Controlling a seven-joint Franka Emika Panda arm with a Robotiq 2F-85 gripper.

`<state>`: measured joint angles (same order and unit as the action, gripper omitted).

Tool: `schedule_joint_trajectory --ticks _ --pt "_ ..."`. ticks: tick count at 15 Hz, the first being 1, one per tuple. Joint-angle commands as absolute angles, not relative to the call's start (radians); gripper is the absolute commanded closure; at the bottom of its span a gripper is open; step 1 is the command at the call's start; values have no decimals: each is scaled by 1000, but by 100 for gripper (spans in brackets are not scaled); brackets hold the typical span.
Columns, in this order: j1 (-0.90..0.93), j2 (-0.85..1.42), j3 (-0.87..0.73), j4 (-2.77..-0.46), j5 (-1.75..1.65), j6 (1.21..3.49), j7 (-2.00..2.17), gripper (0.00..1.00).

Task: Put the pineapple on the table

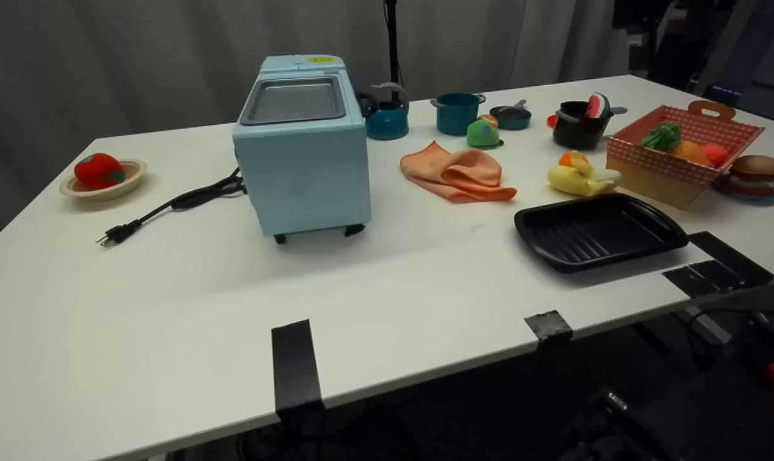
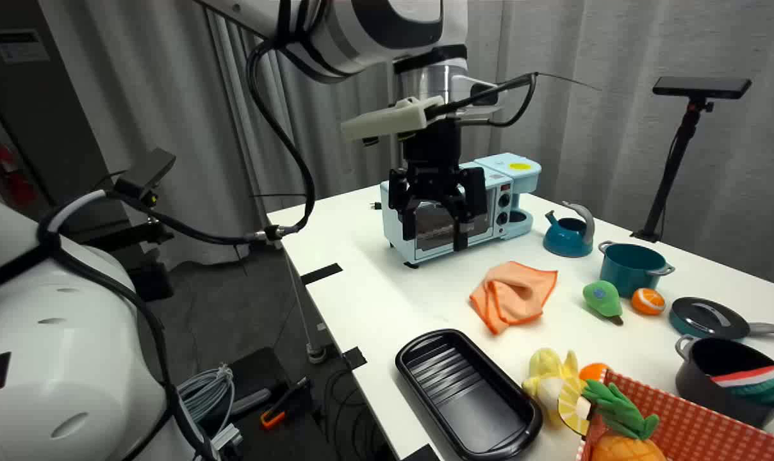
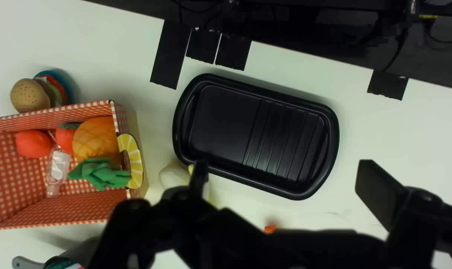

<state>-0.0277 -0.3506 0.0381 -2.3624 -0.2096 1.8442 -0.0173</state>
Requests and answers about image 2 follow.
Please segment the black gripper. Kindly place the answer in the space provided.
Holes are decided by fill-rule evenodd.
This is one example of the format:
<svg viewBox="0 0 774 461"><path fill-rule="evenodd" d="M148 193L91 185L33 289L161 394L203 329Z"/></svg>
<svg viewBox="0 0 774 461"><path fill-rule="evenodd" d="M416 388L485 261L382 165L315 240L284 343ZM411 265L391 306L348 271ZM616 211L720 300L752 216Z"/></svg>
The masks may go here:
<svg viewBox="0 0 774 461"><path fill-rule="evenodd" d="M455 220L455 252L469 245L469 220L487 211L485 172L460 166L462 125L455 117L401 139L406 166L391 172L387 204L403 220L403 240L416 240L421 203L443 204Z"/></svg>

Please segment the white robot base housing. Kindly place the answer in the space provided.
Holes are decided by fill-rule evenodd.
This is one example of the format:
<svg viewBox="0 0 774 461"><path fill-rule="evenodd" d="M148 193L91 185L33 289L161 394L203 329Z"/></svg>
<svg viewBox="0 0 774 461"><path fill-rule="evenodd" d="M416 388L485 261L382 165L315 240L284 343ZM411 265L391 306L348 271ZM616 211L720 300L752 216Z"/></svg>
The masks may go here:
<svg viewBox="0 0 774 461"><path fill-rule="evenodd" d="M0 281L0 461L189 461L139 311L54 258Z"/></svg>

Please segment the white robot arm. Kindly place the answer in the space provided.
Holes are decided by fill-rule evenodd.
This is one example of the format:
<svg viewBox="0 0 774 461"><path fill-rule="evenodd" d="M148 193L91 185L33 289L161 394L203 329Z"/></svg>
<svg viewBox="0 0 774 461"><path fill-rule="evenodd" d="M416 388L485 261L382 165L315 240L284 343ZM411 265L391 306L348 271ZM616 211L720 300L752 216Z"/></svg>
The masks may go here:
<svg viewBox="0 0 774 461"><path fill-rule="evenodd" d="M342 125L346 139L398 137L406 166L391 172L387 204L401 216L403 235L416 235L421 203L441 204L457 248L466 245L465 226L487 211L485 174L462 166L462 107L466 93L466 0L197 0L259 39L247 57L250 94L294 160L303 185L303 217L268 226L250 244L280 244L300 233L315 211L312 174L256 87L256 70L273 52L284 53L315 83L342 83L375 65L391 65L411 79L392 107L361 113Z"/></svg>

